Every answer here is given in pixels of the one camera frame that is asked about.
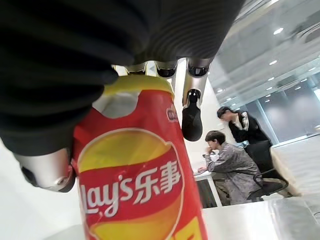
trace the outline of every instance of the lay's logo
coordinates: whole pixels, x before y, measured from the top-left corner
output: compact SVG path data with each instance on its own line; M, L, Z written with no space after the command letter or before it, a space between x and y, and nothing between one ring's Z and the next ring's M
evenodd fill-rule
M178 122L178 115L175 106L172 104L171 108L166 109L166 116L170 122Z
M174 232L185 183L172 143L143 129L115 130L82 150L78 169L95 239L165 240Z

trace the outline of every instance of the office chair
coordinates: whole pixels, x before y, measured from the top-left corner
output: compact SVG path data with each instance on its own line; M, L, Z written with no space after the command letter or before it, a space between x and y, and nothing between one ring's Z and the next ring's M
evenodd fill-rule
M262 196L269 196L288 187L288 181L274 168L269 141L260 141L249 145L245 151L253 159L261 172L253 176L253 180L260 189L252 192L247 198L248 200L255 202ZM272 182L264 179L278 179L281 180L281 182Z

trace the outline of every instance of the red chip can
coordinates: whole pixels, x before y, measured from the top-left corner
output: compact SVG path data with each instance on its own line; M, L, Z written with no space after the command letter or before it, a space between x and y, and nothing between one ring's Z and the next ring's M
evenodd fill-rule
M87 240L207 240L169 83L121 76L74 132Z

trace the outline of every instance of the white table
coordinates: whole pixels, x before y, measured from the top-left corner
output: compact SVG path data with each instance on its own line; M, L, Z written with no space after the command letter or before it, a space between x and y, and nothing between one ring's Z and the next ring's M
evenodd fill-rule
M318 240L320 226L301 197L203 209L209 240Z
M209 172L209 171L205 171L202 174L196 175L194 176L194 179L196 182L201 181L201 180L207 180L208 184L210 186L212 195L214 197L214 201L216 203L217 207L222 207L222 203L219 197L219 194L217 192L217 188L215 185L215 182L213 181L212 177L215 175L216 173L214 172Z

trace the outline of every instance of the glass wall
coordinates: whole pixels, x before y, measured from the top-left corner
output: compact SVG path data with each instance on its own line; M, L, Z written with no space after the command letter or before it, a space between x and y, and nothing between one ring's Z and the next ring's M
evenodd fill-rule
M320 73L239 108L255 117L273 144L316 134L320 125Z

